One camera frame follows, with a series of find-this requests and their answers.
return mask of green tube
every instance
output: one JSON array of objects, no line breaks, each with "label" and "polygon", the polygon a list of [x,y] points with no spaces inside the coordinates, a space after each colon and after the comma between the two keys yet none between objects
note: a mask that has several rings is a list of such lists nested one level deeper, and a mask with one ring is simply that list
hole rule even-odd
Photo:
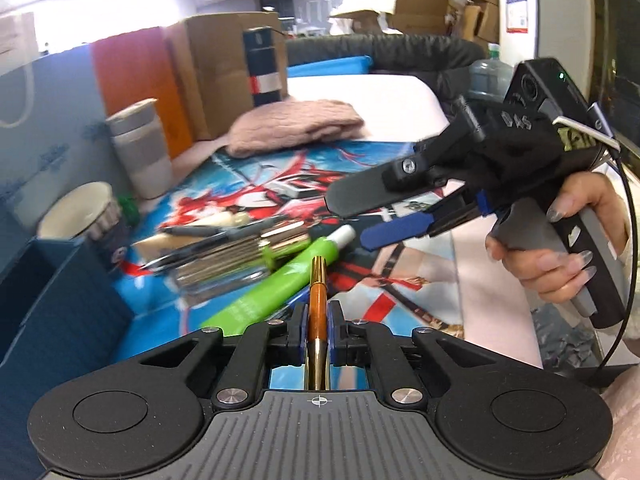
[{"label": "green tube", "polygon": [[273,314],[301,288],[309,284],[311,260],[324,256],[328,264],[338,259],[340,249],[355,238],[351,226],[336,229],[327,238],[318,238],[305,251],[289,263],[258,283],[215,316],[207,319],[201,327],[217,326],[225,335],[239,335],[251,324],[262,321]]}]

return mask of brown pen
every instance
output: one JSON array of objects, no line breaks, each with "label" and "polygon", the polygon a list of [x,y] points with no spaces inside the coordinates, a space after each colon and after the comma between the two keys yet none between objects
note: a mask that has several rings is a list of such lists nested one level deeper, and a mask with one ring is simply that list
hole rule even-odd
[{"label": "brown pen", "polygon": [[326,262],[322,256],[315,256],[311,261],[310,285],[307,377],[309,389],[319,392],[327,389]]}]

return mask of gold pen tip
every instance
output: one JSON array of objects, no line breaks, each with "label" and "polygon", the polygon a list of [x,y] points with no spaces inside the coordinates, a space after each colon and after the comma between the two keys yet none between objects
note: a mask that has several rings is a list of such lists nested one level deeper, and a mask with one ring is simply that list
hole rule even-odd
[{"label": "gold pen tip", "polygon": [[326,285],[326,260],[322,256],[314,256],[311,260],[311,282]]}]

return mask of black leather couch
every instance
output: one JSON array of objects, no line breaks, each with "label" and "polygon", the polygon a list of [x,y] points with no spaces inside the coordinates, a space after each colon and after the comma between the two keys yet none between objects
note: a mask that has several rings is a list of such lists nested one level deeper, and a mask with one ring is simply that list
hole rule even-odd
[{"label": "black leather couch", "polygon": [[469,66],[486,56],[470,41],[413,34],[319,36],[287,43],[289,66],[351,56],[370,56],[373,74],[413,75],[431,88],[444,112],[469,87]]}]

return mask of device handle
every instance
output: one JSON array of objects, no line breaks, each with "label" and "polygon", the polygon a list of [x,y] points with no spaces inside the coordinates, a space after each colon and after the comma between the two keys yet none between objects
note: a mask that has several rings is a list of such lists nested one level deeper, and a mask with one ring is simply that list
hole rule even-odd
[{"label": "device handle", "polygon": [[593,252],[591,265],[596,267],[596,274],[571,303],[583,317],[591,318],[595,328],[616,325],[624,316],[628,282],[593,209],[587,206],[553,224],[546,219],[545,211],[533,198],[520,199],[498,219],[492,236],[510,249]]}]

